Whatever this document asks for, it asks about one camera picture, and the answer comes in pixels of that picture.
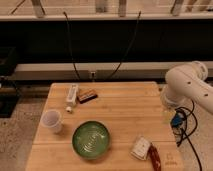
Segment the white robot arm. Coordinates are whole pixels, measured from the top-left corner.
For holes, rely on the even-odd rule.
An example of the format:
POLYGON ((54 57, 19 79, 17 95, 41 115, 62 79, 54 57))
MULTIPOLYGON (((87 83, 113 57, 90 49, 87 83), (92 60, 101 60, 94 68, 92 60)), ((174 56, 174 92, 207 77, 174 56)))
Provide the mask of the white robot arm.
POLYGON ((213 87, 205 82, 207 77, 208 68, 200 61, 169 69, 160 95, 164 108, 174 110, 190 99, 213 115, 213 87))

